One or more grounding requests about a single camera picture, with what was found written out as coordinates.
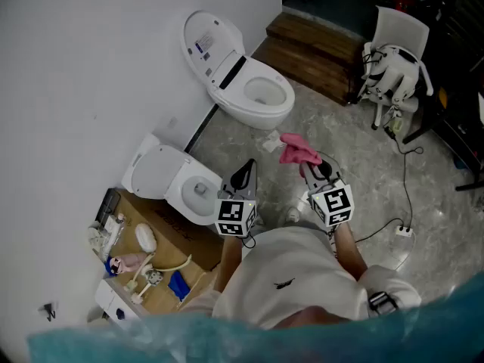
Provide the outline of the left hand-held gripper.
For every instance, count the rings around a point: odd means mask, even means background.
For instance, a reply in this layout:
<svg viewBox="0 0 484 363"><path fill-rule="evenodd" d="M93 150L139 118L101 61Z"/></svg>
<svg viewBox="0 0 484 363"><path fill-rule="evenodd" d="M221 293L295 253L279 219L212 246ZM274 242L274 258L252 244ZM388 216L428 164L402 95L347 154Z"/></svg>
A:
<svg viewBox="0 0 484 363"><path fill-rule="evenodd" d="M257 163L249 159L226 175L215 201L215 226L219 235L246 238L256 217Z"/></svg>

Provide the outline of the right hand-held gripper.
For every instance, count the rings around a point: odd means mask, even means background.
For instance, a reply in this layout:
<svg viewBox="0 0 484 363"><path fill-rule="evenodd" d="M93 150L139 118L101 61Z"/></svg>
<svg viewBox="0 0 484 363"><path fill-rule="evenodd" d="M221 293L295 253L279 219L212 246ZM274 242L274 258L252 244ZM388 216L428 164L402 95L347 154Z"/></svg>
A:
<svg viewBox="0 0 484 363"><path fill-rule="evenodd" d="M326 227L338 226L352 218L355 210L352 190L335 160L323 160L317 166L301 163L300 172L309 189L309 204Z"/></svg>

